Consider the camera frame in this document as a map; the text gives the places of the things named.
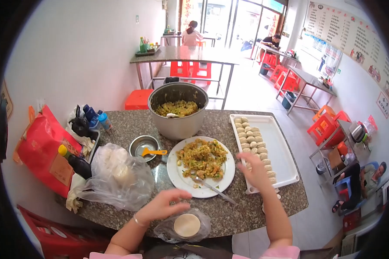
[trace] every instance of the sandals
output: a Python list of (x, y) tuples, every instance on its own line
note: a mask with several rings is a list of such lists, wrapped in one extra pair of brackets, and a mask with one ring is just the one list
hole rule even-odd
[(339, 207), (340, 207), (340, 201), (336, 201), (336, 204), (332, 207), (332, 213), (336, 213)]

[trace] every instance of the red bag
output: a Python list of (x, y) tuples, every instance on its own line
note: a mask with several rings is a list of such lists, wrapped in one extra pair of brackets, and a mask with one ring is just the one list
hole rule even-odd
[(45, 105), (26, 128), (15, 152), (38, 179), (66, 198), (74, 171), (57, 152), (61, 144), (75, 155), (79, 155), (82, 150), (82, 146), (59, 124)]

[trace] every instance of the blue chair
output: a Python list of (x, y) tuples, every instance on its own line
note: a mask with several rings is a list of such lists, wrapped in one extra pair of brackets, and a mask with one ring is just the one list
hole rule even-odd
[[(376, 161), (373, 161), (373, 162), (370, 162), (368, 164), (372, 164), (375, 169), (377, 170), (379, 168), (379, 163), (376, 162)], [(339, 194), (339, 189), (338, 187), (341, 186), (342, 184), (346, 184), (347, 185), (347, 191), (348, 191), (348, 194), (349, 194), (349, 198), (351, 197), (351, 188), (350, 188), (350, 177), (346, 177), (340, 181), (338, 181), (335, 185), (334, 185), (334, 188), (336, 189), (337, 191), (337, 194)], [(352, 213), (353, 211), (355, 210), (358, 210), (365, 202), (366, 202), (367, 199), (363, 199), (361, 200), (357, 205), (356, 207), (353, 209), (353, 210), (342, 210), (339, 212), (339, 215), (348, 215), (350, 213)]]

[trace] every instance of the white tray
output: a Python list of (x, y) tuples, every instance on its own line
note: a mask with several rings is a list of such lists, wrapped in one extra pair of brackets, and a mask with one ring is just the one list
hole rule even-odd
[[(231, 114), (229, 116), (229, 121), (232, 124), (239, 152), (242, 151), (242, 148), (233, 120), (240, 117), (246, 117), (249, 120), (249, 125), (251, 127), (258, 127), (262, 134), (262, 138), (268, 149), (268, 158), (271, 160), (273, 171), (276, 173), (275, 178), (277, 179), (277, 182), (273, 184), (273, 187), (278, 188), (298, 182), (300, 177), (290, 149), (288, 148), (274, 117), (265, 115)], [(246, 181), (246, 185), (248, 187), (245, 191), (246, 194), (259, 192), (248, 183), (248, 181)]]

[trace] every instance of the metal pot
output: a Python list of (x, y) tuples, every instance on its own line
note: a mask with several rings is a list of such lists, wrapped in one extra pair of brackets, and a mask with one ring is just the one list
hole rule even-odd
[[(167, 118), (158, 115), (154, 110), (166, 102), (179, 100), (194, 101), (198, 111), (182, 118)], [(161, 135), (171, 140), (181, 140), (193, 137), (202, 127), (205, 108), (209, 97), (202, 88), (185, 82), (175, 82), (163, 85), (154, 90), (148, 98), (148, 108), (151, 111), (154, 125)]]

